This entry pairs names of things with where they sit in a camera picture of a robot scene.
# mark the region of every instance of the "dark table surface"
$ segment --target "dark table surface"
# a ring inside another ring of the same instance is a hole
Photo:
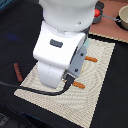
[[[35,66],[37,60],[32,53],[40,33],[42,11],[39,5],[21,1],[0,15],[0,81],[20,85],[13,64],[19,64],[23,78]],[[115,43],[90,128],[127,128],[128,44],[93,35],[89,37]],[[55,128],[80,128],[52,112],[14,96],[15,91],[14,88],[0,85],[0,104],[32,115]]]

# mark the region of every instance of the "black cable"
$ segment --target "black cable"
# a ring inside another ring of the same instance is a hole
[[[0,82],[0,85],[7,86],[7,87],[12,87],[12,88],[17,88],[17,89],[22,89],[22,90],[27,90],[27,91],[30,91],[30,92],[43,94],[43,95],[56,96],[56,95],[60,95],[60,94],[64,93],[65,91],[67,91],[75,80],[75,78],[72,77],[71,75],[67,75],[66,79],[67,79],[67,81],[65,82],[63,90],[59,91],[59,92],[45,92],[45,91],[35,90],[35,89],[32,89],[32,88],[28,88],[28,87],[6,84],[6,83],[3,83],[3,82]]]

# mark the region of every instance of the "wooden stick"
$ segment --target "wooden stick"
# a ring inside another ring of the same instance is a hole
[[[74,81],[73,85],[76,86],[76,87],[82,88],[82,89],[85,88],[85,85],[83,85],[83,84],[81,84],[81,83],[78,83],[78,82],[76,82],[76,81]]]
[[[92,58],[92,57],[89,57],[89,56],[86,56],[85,60],[89,60],[89,61],[93,61],[93,62],[97,62],[98,61],[96,58]]]

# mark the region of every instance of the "woven placemat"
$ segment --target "woven placemat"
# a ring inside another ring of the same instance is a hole
[[[85,89],[71,86],[67,92],[59,96],[46,96],[21,89],[16,90],[14,94],[81,127],[89,128],[114,46],[114,43],[90,39],[87,55],[97,58],[98,62],[85,60],[80,76],[75,80],[84,84]],[[62,90],[64,82],[61,81],[56,90],[42,85],[36,64],[21,86],[54,92]]]

